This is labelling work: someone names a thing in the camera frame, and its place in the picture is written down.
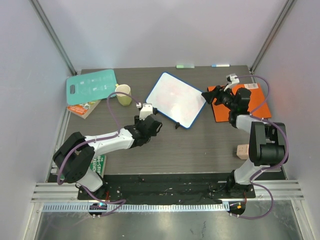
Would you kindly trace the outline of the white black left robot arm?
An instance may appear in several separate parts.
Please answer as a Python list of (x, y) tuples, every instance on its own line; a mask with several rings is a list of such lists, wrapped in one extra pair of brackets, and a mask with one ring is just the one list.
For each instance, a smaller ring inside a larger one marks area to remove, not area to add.
[(118, 150), (141, 147), (155, 137), (162, 126), (162, 122), (151, 114), (115, 132), (97, 136), (84, 136), (79, 131), (71, 134), (53, 155), (59, 169), (57, 184), (78, 183), (93, 198), (102, 199), (107, 188), (102, 177), (90, 169), (92, 159)]

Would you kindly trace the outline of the blue framed whiteboard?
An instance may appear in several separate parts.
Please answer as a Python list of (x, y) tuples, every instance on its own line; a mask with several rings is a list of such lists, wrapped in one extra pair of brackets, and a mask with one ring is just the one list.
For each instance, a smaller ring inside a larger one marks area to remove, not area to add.
[(181, 127), (189, 129), (202, 111), (206, 100), (202, 97), (201, 90), (168, 72), (163, 72), (146, 102)]

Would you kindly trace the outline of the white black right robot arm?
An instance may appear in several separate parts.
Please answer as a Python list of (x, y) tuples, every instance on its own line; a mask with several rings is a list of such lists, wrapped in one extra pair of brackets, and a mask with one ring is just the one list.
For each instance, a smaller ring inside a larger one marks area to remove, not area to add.
[(258, 118), (250, 113), (251, 93), (245, 87), (232, 93), (232, 90), (220, 85), (212, 91), (201, 93), (208, 104), (228, 108), (228, 122), (232, 127), (249, 134), (248, 158), (230, 173), (222, 188), (233, 198), (248, 190), (263, 172), (280, 167), (289, 158), (285, 125)]

